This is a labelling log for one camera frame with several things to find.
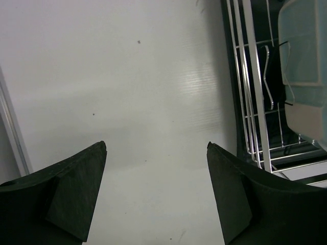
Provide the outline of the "light green rectangular plate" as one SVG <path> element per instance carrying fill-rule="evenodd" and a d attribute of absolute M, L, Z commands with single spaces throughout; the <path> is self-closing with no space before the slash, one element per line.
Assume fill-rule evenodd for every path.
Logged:
<path fill-rule="evenodd" d="M 326 1 L 285 1 L 278 37 L 287 125 L 326 150 Z"/>

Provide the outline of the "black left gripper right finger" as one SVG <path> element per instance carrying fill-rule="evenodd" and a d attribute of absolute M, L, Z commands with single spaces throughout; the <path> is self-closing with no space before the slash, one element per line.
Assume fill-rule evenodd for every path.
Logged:
<path fill-rule="evenodd" d="M 207 163 L 225 244 L 326 244 L 326 189 L 273 175 L 214 143 Z"/>

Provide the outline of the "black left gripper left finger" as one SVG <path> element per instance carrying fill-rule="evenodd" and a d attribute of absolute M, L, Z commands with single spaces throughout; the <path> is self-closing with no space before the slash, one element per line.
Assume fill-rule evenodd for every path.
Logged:
<path fill-rule="evenodd" d="M 100 141 L 1 184 L 1 244 L 87 242 L 106 157 Z"/>

